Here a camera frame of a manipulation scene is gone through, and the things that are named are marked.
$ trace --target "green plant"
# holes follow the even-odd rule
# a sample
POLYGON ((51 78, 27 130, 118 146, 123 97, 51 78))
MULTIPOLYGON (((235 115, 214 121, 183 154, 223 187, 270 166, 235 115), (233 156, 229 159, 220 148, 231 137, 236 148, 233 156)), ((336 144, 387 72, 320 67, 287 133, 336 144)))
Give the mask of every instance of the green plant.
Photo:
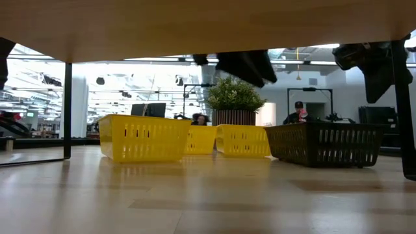
POLYGON ((208 91, 207 105, 214 110, 258 111, 266 103, 254 87, 232 76, 219 79, 208 91))

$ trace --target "plant pot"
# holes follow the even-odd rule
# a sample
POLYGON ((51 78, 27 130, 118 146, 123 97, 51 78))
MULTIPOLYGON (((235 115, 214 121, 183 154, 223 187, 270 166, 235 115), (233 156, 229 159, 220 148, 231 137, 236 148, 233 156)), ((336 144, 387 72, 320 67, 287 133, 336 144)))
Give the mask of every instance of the plant pot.
POLYGON ((255 112, 248 110, 214 110, 213 126, 220 124, 255 125, 255 112))

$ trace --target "floor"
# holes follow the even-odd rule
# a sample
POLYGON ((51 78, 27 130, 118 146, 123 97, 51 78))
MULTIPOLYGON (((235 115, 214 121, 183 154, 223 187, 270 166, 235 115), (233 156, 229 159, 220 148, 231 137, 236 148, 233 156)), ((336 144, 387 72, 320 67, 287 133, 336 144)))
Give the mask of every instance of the floor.
MULTIPOLYGON (((62 148, 16 150, 19 158, 62 148)), ((398 158, 364 169, 186 156, 113 164, 97 146, 0 168, 1 233, 415 233, 416 183, 398 158)), ((17 157, 0 154, 1 157, 17 157)))

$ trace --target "computer monitor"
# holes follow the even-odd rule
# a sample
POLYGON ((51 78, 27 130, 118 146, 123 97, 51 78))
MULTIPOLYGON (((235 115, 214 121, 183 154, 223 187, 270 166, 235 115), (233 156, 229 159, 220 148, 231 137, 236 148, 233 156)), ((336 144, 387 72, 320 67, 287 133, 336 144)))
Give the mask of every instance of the computer monitor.
MULTIPOLYGON (((131 107, 131 115, 143 116, 143 110, 146 104, 133 104, 131 107)), ((146 108, 144 116, 164 118, 166 111, 166 103, 150 103, 146 108)))

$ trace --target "yellow basket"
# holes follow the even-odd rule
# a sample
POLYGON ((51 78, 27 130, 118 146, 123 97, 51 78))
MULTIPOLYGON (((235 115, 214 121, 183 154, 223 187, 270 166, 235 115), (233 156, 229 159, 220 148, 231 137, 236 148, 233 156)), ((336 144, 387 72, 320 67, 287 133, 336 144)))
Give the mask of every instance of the yellow basket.
POLYGON ((190 123, 110 114, 99 120, 101 152, 117 163, 180 160, 190 123))
POLYGON ((224 155, 264 157, 271 155, 264 127, 219 125, 216 149, 224 155))
POLYGON ((216 127, 191 126, 188 133, 188 154, 211 154, 214 150, 216 127))

